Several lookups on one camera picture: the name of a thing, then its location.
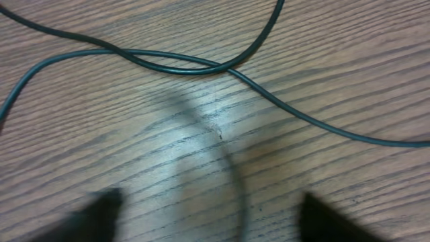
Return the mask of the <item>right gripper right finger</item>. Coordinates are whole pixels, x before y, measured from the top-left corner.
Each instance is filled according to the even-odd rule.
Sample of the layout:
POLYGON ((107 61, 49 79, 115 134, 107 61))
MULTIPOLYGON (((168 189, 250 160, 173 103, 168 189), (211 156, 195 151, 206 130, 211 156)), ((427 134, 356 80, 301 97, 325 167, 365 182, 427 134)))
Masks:
POLYGON ((300 205, 298 228, 301 242, 385 242, 310 192, 300 205))

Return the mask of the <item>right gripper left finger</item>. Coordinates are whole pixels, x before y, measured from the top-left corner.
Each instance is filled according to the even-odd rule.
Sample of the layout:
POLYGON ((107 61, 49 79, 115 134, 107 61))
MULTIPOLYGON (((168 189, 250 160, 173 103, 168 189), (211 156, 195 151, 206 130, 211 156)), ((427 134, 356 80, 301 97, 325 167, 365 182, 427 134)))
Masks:
POLYGON ((113 242, 122 205, 120 188, 103 191, 84 208, 68 215, 30 242, 113 242))

